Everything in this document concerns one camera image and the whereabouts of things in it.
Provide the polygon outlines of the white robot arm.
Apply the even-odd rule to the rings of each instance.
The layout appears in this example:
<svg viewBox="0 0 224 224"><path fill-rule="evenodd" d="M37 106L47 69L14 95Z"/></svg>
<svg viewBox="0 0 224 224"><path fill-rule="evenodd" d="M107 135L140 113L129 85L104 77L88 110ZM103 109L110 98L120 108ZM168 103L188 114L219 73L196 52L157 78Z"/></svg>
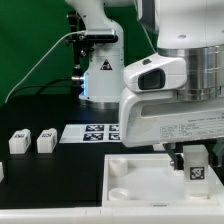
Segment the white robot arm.
<svg viewBox="0 0 224 224"><path fill-rule="evenodd" d="M83 20L89 67L80 100L117 107L127 147L224 137L224 0L65 0ZM124 63L107 7L134 5L154 54Z"/></svg>

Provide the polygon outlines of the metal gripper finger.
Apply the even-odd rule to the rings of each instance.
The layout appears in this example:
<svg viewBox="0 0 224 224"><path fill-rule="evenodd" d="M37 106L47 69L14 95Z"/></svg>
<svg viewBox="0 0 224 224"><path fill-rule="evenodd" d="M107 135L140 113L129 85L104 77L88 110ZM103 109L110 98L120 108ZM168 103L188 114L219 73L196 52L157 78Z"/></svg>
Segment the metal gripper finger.
<svg viewBox="0 0 224 224"><path fill-rule="evenodd" d="M214 167L221 167L224 157L224 140L218 139L212 148L212 162Z"/></svg>

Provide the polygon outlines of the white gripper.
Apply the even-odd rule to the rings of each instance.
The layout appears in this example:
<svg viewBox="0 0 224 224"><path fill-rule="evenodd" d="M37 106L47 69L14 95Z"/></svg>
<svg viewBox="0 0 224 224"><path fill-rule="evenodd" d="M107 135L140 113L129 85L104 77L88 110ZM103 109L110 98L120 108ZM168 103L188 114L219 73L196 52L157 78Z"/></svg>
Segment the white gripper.
<svg viewBox="0 0 224 224"><path fill-rule="evenodd" d="M126 88L119 107L120 139L126 147L224 137L224 98L181 102L172 91L134 93ZM184 160L170 144L165 150L175 170Z"/></svg>

